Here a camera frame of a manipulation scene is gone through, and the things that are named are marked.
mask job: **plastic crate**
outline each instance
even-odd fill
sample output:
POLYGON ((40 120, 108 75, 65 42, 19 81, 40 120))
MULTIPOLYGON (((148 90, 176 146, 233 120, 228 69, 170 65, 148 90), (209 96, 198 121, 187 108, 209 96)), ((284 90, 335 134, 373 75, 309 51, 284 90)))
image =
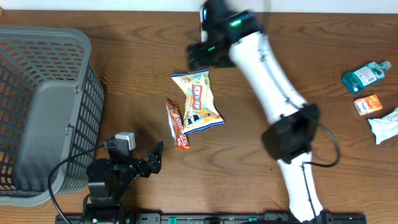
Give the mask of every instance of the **plastic crate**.
MULTIPOLYGON (((90 54, 75 29, 0 26, 0 205, 45 202, 50 171, 96 146, 104 91, 90 54)), ((62 166, 54 192, 81 190, 93 157, 62 166)))

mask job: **brown wooden surface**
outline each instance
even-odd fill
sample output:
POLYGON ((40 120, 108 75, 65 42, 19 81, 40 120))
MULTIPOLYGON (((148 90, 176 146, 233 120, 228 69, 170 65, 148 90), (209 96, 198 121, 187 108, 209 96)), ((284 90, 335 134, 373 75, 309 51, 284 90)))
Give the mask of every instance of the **brown wooden surface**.
MULTIPOLYGON (((387 78, 361 96, 376 93, 383 104, 370 118, 398 106, 398 16, 273 14, 267 22, 287 76, 310 103, 318 103, 321 121, 340 139, 338 166, 313 168, 321 203, 333 212, 363 212, 371 224, 397 223, 398 138, 375 145, 367 117, 354 108, 357 96, 348 93, 341 76, 370 61, 389 60, 387 78)), ((187 71, 185 47, 199 38, 197 13, 5 11, 0 24, 82 30, 106 85, 99 140, 133 131, 141 155, 155 142, 165 142, 162 171, 137 181, 125 194, 127 204, 164 213, 288 209, 280 169, 260 142, 267 129, 264 113, 237 68, 210 70, 215 105, 226 124, 190 134, 190 152, 174 147, 165 99, 185 101, 170 76, 187 71)), ((312 146, 316 161, 334 159, 322 133, 312 146)), ((102 149, 98 157, 104 156, 102 149)), ((63 211, 80 213, 87 192, 57 197, 63 211)), ((53 223, 56 214, 51 202, 0 207, 0 223, 53 223)))

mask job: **white backdrop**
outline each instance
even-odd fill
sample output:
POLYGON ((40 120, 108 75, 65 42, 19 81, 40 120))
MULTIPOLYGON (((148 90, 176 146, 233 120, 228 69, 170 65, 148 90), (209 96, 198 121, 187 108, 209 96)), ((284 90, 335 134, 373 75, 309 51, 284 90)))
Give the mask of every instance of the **white backdrop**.
MULTIPOLYGON (((227 0, 256 12, 398 13, 398 0, 227 0)), ((198 11, 203 0, 0 0, 3 9, 198 11)))

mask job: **red candy wrapper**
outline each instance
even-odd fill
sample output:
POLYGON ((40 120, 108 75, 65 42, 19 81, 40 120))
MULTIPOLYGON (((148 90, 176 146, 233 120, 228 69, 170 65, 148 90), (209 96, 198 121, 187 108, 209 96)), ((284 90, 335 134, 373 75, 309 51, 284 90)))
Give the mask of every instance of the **red candy wrapper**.
POLYGON ((166 100, 166 110, 169 117, 170 130, 177 149, 190 150, 191 146, 186 135, 183 134, 183 124, 180 117, 178 103, 166 100))

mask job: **mouthwash bottle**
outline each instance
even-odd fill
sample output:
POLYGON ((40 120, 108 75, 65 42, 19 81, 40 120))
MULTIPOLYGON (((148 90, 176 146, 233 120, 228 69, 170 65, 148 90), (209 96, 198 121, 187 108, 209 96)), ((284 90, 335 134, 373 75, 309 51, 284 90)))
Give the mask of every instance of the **mouthwash bottle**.
POLYGON ((391 68, 391 63, 371 62, 362 68, 343 75, 343 83, 353 94, 362 92, 366 87, 371 86, 386 77, 386 71, 391 68))

